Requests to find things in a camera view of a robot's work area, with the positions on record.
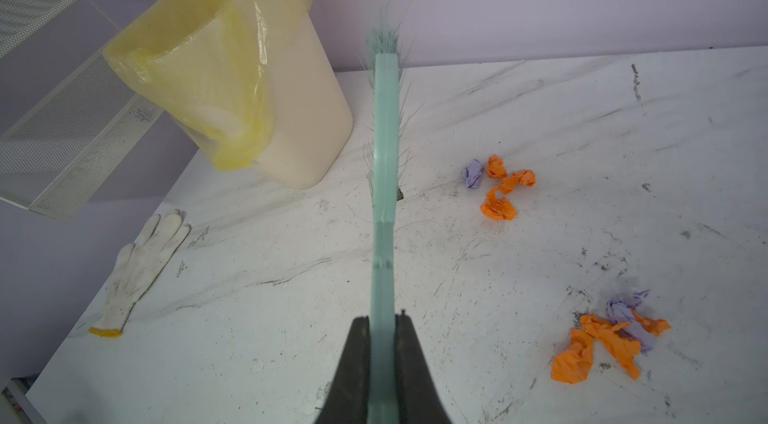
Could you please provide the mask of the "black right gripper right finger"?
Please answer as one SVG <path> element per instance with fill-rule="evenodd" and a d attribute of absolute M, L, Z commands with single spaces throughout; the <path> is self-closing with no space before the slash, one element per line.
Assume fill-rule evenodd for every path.
<path fill-rule="evenodd" d="M 404 311 L 396 315 L 395 385 L 401 424 L 451 424 L 422 351 L 416 329 Z"/>

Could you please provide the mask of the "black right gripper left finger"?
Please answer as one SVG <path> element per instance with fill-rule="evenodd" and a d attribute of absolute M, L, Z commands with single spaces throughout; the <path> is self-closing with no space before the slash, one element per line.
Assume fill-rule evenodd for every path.
<path fill-rule="evenodd" d="M 317 424 L 366 424 L 371 368 L 368 316 L 355 318 Z"/>

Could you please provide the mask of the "green hand brush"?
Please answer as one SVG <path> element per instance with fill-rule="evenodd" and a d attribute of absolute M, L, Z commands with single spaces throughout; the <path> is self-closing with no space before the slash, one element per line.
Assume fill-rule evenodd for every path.
<path fill-rule="evenodd" d="M 369 314 L 371 364 L 367 421 L 397 423 L 394 223 L 400 168 L 402 74 L 398 29 L 382 22 L 371 30 L 366 44 L 374 96 L 370 159 L 373 223 Z"/>

